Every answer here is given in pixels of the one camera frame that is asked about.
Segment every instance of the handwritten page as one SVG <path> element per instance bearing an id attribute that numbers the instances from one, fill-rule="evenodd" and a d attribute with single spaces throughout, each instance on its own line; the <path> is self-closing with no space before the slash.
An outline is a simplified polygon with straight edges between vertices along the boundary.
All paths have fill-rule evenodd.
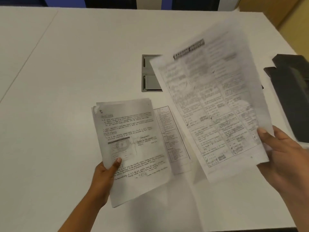
<path id="1" fill-rule="evenodd" d="M 117 101 L 117 102 L 100 102 L 96 105 L 108 105 L 108 104 L 121 104 L 128 102 L 135 102 L 136 100 L 131 101 Z M 154 114 L 156 120 L 159 124 L 160 131 L 162 133 L 165 146 L 168 151 L 169 161 L 173 174 L 180 174 L 184 172 L 191 171 L 192 162 L 191 157 L 189 156 L 185 144 L 183 143 L 183 134 L 182 131 L 177 127 L 175 120 L 172 116 L 172 113 L 168 106 L 154 109 Z"/>
<path id="2" fill-rule="evenodd" d="M 267 162 L 257 127 L 270 115 L 244 33 L 219 23 L 150 61 L 210 182 Z"/>
<path id="3" fill-rule="evenodd" d="M 97 105 L 92 113 L 105 167 L 122 158 L 110 193 L 112 207 L 171 179 L 168 152 L 149 99 Z"/>

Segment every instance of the stack of papers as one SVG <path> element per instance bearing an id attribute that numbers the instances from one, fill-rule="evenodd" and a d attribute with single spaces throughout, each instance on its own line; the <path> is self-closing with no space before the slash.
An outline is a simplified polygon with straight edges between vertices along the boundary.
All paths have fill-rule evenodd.
<path id="1" fill-rule="evenodd" d="M 269 161 L 257 127 L 273 133 L 240 25 L 219 23 L 150 61 L 210 182 Z"/>
<path id="2" fill-rule="evenodd" d="M 168 106 L 153 110 L 150 99 L 101 102 L 92 114 L 105 167 L 122 158 L 110 193 L 112 207 L 168 182 L 172 171 L 191 170 Z"/>

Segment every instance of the wooden panel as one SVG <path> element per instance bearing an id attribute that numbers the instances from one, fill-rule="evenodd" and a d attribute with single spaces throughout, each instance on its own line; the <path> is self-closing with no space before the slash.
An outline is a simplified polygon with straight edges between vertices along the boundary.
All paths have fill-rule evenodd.
<path id="1" fill-rule="evenodd" d="M 275 27 L 299 0 L 240 0 L 240 11 L 263 12 Z"/>
<path id="2" fill-rule="evenodd" d="M 309 0 L 302 0 L 279 29 L 297 54 L 309 61 Z"/>

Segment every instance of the table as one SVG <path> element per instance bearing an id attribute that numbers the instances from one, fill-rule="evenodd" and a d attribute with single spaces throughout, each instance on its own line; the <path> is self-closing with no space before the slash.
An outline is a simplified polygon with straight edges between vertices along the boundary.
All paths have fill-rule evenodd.
<path id="1" fill-rule="evenodd" d="M 56 9 L 1 7 L 0 100 L 56 13 Z"/>
<path id="2" fill-rule="evenodd" d="M 239 19 L 272 122 L 292 135 L 263 68 L 273 66 L 271 59 L 277 53 L 295 52 L 262 13 L 57 11 L 0 103 L 0 224 L 4 231 L 56 231 L 87 192 L 94 167 L 101 161 L 90 107 L 96 102 L 145 97 L 154 108 L 168 105 L 165 92 L 141 92 L 141 55 L 162 54 L 225 18 Z M 284 202 L 257 168 L 213 185 L 197 168 L 117 208 L 108 202 L 92 231 L 292 226 Z"/>

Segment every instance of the person's right hand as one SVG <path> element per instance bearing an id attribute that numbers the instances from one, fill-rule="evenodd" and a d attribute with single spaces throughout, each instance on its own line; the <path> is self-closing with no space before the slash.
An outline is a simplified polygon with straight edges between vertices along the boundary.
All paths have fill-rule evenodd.
<path id="1" fill-rule="evenodd" d="M 275 136 L 258 128 L 261 141 L 272 148 L 270 162 L 258 165 L 268 183 L 282 197 L 309 201 L 309 151 L 303 149 L 287 134 L 273 126 Z"/>

